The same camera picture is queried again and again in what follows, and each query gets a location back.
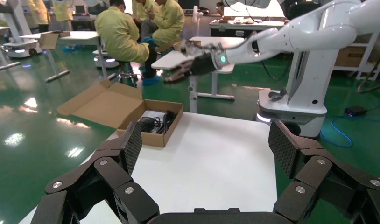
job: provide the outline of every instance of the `wheel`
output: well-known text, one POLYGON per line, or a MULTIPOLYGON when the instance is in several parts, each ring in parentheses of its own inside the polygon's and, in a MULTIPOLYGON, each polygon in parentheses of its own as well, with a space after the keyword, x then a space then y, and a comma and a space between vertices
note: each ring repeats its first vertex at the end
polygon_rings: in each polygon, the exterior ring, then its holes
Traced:
POLYGON ((29 49, 29 55, 30 56, 36 56, 37 55, 37 51, 34 48, 30 48, 29 49))

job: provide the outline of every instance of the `black hair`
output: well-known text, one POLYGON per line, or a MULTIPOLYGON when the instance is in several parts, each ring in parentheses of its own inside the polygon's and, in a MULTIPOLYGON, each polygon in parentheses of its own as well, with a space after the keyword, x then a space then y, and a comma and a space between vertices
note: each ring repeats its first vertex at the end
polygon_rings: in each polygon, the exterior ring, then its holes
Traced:
POLYGON ((126 7, 126 4, 124 3, 124 0, 109 0, 110 6, 121 6, 124 5, 124 8, 126 7))

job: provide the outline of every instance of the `stool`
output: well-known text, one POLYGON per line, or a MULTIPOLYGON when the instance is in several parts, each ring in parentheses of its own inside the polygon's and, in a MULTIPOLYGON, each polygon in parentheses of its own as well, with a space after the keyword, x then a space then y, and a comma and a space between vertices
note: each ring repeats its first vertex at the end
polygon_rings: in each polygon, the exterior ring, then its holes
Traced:
POLYGON ((137 81, 138 81, 138 75, 140 74, 134 74, 132 71, 132 67, 130 62, 122 62, 122 61, 117 61, 119 63, 119 73, 113 73, 109 75, 108 79, 112 80, 115 77, 117 77, 120 83, 123 81, 130 86, 136 87, 137 86, 137 81))

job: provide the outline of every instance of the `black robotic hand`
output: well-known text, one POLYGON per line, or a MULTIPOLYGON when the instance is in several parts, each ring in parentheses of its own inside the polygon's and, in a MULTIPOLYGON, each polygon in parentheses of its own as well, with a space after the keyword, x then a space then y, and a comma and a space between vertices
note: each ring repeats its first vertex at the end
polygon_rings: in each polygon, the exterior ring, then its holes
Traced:
POLYGON ((216 70, 212 55, 207 53, 180 63, 173 69, 174 74, 164 79, 164 83, 175 84, 186 80, 189 76, 204 75, 216 70))

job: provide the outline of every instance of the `person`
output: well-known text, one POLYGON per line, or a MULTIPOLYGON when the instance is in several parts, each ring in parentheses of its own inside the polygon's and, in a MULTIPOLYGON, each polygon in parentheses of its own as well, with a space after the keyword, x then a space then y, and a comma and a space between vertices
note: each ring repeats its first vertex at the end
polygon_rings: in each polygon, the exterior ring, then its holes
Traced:
MULTIPOLYGON (((7 20, 4 17, 3 13, 0 13, 0 26, 1 27, 8 27, 7 20)), ((8 29, 5 31, 5 34, 4 34, 4 40, 6 41, 6 43, 10 43, 10 37, 11 37, 11 32, 8 29)))
POLYGON ((160 6, 154 0, 136 0, 136 17, 135 24, 141 31, 141 40, 145 40, 158 30, 157 25, 150 21, 147 11, 152 11, 154 14, 160 13, 160 6))
POLYGON ((48 32, 50 15, 43 0, 27 0, 32 18, 39 26, 39 33, 48 32))
POLYGON ((71 31, 73 20, 72 12, 70 11, 70 1, 53 1, 54 13, 56 20, 61 22, 62 30, 71 31))
POLYGON ((158 46, 180 39, 184 26, 184 13, 180 5, 174 0, 155 0, 161 7, 161 13, 155 14, 148 10, 151 21, 153 21, 158 30, 153 35, 153 41, 158 46))
POLYGON ((105 43, 106 52, 122 62, 145 63, 143 85, 160 82, 151 64, 157 60, 157 52, 147 43, 138 44, 139 29, 134 20, 124 13, 124 0, 110 0, 110 7, 95 19, 97 33, 105 43))

